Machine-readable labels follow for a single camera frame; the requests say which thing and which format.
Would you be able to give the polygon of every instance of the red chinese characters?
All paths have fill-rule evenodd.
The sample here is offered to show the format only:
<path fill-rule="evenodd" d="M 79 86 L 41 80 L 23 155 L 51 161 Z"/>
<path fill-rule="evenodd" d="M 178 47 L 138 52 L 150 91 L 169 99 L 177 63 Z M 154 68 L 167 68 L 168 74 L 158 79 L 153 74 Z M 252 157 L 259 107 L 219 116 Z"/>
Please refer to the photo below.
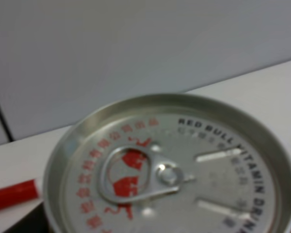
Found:
<path fill-rule="evenodd" d="M 112 132 L 110 133 L 110 138 L 113 140 L 117 140 L 121 137 L 121 135 L 118 132 Z"/>
<path fill-rule="evenodd" d="M 91 152 L 89 152 L 89 155 L 93 158 L 100 158 L 102 156 L 102 153 L 97 149 L 93 149 L 91 150 Z"/>
<path fill-rule="evenodd" d="M 102 226 L 102 220 L 98 215 L 95 215 L 94 217 L 89 218 L 86 221 L 86 224 L 91 228 L 91 229 L 96 229 L 100 226 Z"/>
<path fill-rule="evenodd" d="M 123 130 L 123 132 L 128 133 L 128 132 L 132 132 L 132 127 L 130 125 L 124 125 L 121 128 Z"/>
<path fill-rule="evenodd" d="M 79 183 L 90 183 L 91 182 L 91 174 L 84 175 L 81 174 L 79 175 Z"/>
<path fill-rule="evenodd" d="M 94 203 L 92 200 L 90 201 L 87 201 L 87 202 L 83 202 L 81 204 L 81 212 L 82 213 L 89 213 L 91 211 L 95 210 L 95 207 L 94 207 Z"/>
<path fill-rule="evenodd" d="M 89 188 L 79 188 L 79 190 L 76 193 L 80 198 L 87 198 L 90 195 Z"/>
<path fill-rule="evenodd" d="M 136 127 L 136 129 L 142 129 L 142 128 L 145 128 L 146 126 L 145 126 L 143 121 L 137 121 L 135 123 L 135 127 Z"/>
<path fill-rule="evenodd" d="M 98 146 L 100 146 L 101 148 L 105 149 L 110 145 L 110 142 L 107 139 L 101 139 L 98 142 Z"/>
<path fill-rule="evenodd" d="M 149 126 L 155 126 L 158 125 L 159 122 L 156 120 L 156 118 L 150 118 L 149 119 Z"/>
<path fill-rule="evenodd" d="M 90 170 L 93 170 L 94 165 L 95 165 L 94 161 L 86 160 L 84 161 L 82 168 L 90 171 Z"/>

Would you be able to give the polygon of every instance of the red bull can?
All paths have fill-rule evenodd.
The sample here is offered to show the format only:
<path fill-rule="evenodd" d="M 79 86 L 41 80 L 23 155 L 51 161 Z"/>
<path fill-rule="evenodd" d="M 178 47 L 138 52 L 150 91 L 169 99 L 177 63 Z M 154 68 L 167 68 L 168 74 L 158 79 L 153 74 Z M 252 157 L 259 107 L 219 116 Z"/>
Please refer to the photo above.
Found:
<path fill-rule="evenodd" d="M 113 103 L 72 127 L 44 176 L 56 233 L 289 233 L 291 160 L 251 116 L 184 94 Z"/>

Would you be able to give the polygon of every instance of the can lid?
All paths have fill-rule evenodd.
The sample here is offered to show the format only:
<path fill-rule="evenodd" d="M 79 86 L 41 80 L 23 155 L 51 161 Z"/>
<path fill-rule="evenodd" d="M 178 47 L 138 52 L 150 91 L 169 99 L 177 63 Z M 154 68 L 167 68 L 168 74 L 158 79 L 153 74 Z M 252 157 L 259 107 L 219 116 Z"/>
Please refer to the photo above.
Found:
<path fill-rule="evenodd" d="M 291 229 L 288 155 L 254 119 L 201 97 L 99 109 L 58 143 L 44 181 L 58 233 Z"/>

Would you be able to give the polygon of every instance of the red printed graphic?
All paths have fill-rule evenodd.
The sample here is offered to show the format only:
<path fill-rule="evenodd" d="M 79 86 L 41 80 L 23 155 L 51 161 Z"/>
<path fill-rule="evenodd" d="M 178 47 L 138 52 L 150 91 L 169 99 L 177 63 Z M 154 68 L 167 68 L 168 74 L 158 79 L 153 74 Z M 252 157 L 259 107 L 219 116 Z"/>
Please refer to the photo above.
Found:
<path fill-rule="evenodd" d="M 132 132 L 132 127 L 130 125 L 124 125 L 124 126 L 122 126 L 122 130 L 125 133 Z"/>
<path fill-rule="evenodd" d="M 156 120 L 156 118 L 150 118 L 149 120 L 149 126 L 154 126 L 154 125 L 158 125 L 159 122 Z"/>
<path fill-rule="evenodd" d="M 90 201 L 87 201 L 87 202 L 83 202 L 81 204 L 81 212 L 82 213 L 89 213 L 91 211 L 95 210 L 95 207 L 94 207 L 94 203 L 92 200 Z"/>
<path fill-rule="evenodd" d="M 102 139 L 100 142 L 98 142 L 98 146 L 101 148 L 106 148 L 110 145 L 110 142 L 107 139 Z"/>
<path fill-rule="evenodd" d="M 93 170 L 94 165 L 95 165 L 94 161 L 86 160 L 84 161 L 82 168 L 90 171 L 90 170 Z"/>
<path fill-rule="evenodd" d="M 93 149 L 91 152 L 89 152 L 89 155 L 93 158 L 100 158 L 102 156 L 102 153 L 97 149 Z"/>
<path fill-rule="evenodd" d="M 87 198 L 90 195 L 90 190 L 89 188 L 79 188 L 79 190 L 77 191 L 77 195 L 80 198 Z"/>
<path fill-rule="evenodd" d="M 151 138 L 148 138 L 144 142 L 140 142 L 139 138 L 129 137 L 129 141 L 136 141 L 136 145 L 146 147 Z M 140 171 L 146 157 L 137 150 L 129 150 L 122 156 L 122 161 L 129 167 Z M 126 176 L 113 183 L 114 193 L 120 197 L 130 197 L 138 194 L 138 176 Z M 128 219 L 133 219 L 131 204 L 119 204 L 116 210 L 110 207 L 105 209 L 105 213 L 111 213 L 113 215 L 119 214 L 121 209 L 125 209 Z"/>
<path fill-rule="evenodd" d="M 89 175 L 84 175 L 84 174 L 79 175 L 79 183 L 90 183 L 90 182 L 91 182 L 91 174 L 89 174 Z"/>
<path fill-rule="evenodd" d="M 129 197 L 131 194 L 136 196 L 138 192 L 137 184 L 138 176 L 127 176 L 113 183 L 113 189 L 119 197 Z"/>
<path fill-rule="evenodd" d="M 117 140 L 121 137 L 121 135 L 118 132 L 112 132 L 110 133 L 110 138 L 113 140 Z"/>
<path fill-rule="evenodd" d="M 138 122 L 135 123 L 135 127 L 137 129 L 142 129 L 142 128 L 145 128 L 146 126 L 145 126 L 143 121 L 138 121 Z"/>
<path fill-rule="evenodd" d="M 149 145 L 149 143 L 151 142 L 151 138 L 148 138 L 144 142 L 140 142 L 140 139 L 136 138 L 136 137 L 134 137 L 134 138 L 128 137 L 128 140 L 129 141 L 136 141 L 136 145 L 141 146 L 141 147 L 147 147 Z"/>
<path fill-rule="evenodd" d="M 100 227 L 102 225 L 102 220 L 98 215 L 95 215 L 94 217 L 89 218 L 86 221 L 86 224 L 91 228 L 91 229 L 96 229 L 97 227 Z"/>
<path fill-rule="evenodd" d="M 119 214 L 121 212 L 121 209 L 125 209 L 126 214 L 127 214 L 127 218 L 129 220 L 133 219 L 132 210 L 131 210 L 131 204 L 119 204 L 119 205 L 117 205 L 117 209 L 116 210 L 113 210 L 110 207 L 107 207 L 105 209 L 105 213 L 109 213 L 110 212 L 113 215 L 117 215 L 117 214 Z"/>

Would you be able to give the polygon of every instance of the pull tab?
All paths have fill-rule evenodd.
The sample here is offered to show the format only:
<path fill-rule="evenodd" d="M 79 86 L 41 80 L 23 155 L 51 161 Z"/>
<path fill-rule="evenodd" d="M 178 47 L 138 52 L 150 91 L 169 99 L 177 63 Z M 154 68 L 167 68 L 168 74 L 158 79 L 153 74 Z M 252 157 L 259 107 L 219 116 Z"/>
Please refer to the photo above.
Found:
<path fill-rule="evenodd" d="M 107 188 L 107 169 L 110 161 L 116 154 L 128 150 L 139 151 L 148 158 L 148 181 L 146 183 L 145 189 L 141 193 L 131 197 L 120 197 L 112 193 Z M 98 190 L 105 199 L 118 204 L 124 204 L 128 202 L 144 200 L 161 194 L 178 192 L 183 183 L 183 180 L 183 172 L 174 161 L 167 159 L 158 153 L 149 151 L 144 147 L 127 145 L 115 149 L 106 158 L 100 170 Z"/>

